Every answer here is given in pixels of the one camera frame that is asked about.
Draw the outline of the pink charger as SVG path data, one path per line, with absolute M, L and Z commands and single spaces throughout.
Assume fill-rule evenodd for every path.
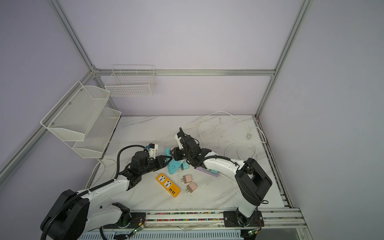
M 194 182 L 191 182 L 187 185 L 186 192 L 193 193 L 197 189 L 197 185 Z
M 184 183 L 184 184 L 189 184 L 193 181 L 193 178 L 192 178 L 192 175 L 184 175 L 182 178 L 181 178 L 181 181 Z

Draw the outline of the orange power strip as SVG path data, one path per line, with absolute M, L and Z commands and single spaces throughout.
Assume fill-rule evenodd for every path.
M 174 198 L 176 198 L 180 194 L 180 188 L 176 184 L 174 184 L 166 175 L 159 174 L 156 177 L 156 180 Z

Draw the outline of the purple power strip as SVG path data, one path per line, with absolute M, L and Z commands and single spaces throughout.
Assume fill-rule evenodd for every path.
M 202 167 L 198 167 L 198 168 L 196 168 L 196 170 L 197 170 L 197 171 L 200 171 L 200 172 L 202 172 L 202 173 L 208 174 L 208 175 L 210 175 L 210 176 L 213 176 L 213 177 L 215 177 L 215 178 L 218 178 L 218 177 L 220 176 L 220 173 L 219 173 L 218 175 L 214 175 L 214 174 L 212 174 L 212 173 L 210 172 L 211 169 L 205 169 L 205 168 L 202 168 Z

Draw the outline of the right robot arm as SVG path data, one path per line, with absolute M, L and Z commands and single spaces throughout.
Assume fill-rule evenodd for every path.
M 175 161 L 186 160 L 194 167 L 215 170 L 235 179 L 243 196 L 237 215 L 245 220 L 251 218 L 257 207 L 266 204 L 265 196 L 273 182 L 257 160 L 234 160 L 217 155 L 210 149 L 201 148 L 197 140 L 184 132 L 175 135 L 178 147 L 171 150 Z

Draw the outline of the mint charger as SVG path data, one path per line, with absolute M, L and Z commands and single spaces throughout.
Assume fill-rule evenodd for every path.
M 189 169 L 189 164 L 186 163 L 186 162 L 184 162 L 184 163 L 181 164 L 180 168 L 181 168 L 181 170 L 183 170 L 183 171 L 184 171 L 184 170 L 187 170 L 187 169 Z

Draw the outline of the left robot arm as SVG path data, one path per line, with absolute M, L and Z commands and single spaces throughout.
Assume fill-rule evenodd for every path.
M 111 180 L 85 190 L 66 190 L 60 194 L 41 223 L 42 240 L 47 237 L 53 240 L 76 240 L 85 232 L 103 229 L 107 225 L 124 228 L 138 224 L 130 209 L 112 201 L 112 198 L 133 189 L 143 175 L 165 168 L 173 157 L 154 157 L 149 147 L 141 146 L 141 151 L 136 152 L 131 162 L 121 170 L 121 154 L 128 149 L 130 146 L 118 152 L 116 174 Z

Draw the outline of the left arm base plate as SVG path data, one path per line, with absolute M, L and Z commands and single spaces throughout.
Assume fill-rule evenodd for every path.
M 146 220 L 146 213 L 126 213 L 118 220 L 117 223 L 110 225 L 111 228 L 115 229 L 135 229 L 140 223 L 144 223 Z

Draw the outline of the teal mountain-shaped power strip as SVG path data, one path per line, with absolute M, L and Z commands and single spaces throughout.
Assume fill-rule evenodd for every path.
M 177 172 L 177 170 L 181 167 L 183 161 L 176 161 L 172 155 L 171 155 L 171 148 L 166 148 L 165 149 L 165 155 L 167 157 L 170 157 L 170 162 L 167 164 L 167 169 L 170 175 L 173 175 Z

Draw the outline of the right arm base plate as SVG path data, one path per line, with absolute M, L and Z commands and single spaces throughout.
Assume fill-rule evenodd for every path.
M 254 211 L 250 217 L 245 217 L 239 211 L 224 211 L 224 225 L 225 227 L 264 227 L 264 218 L 261 211 Z

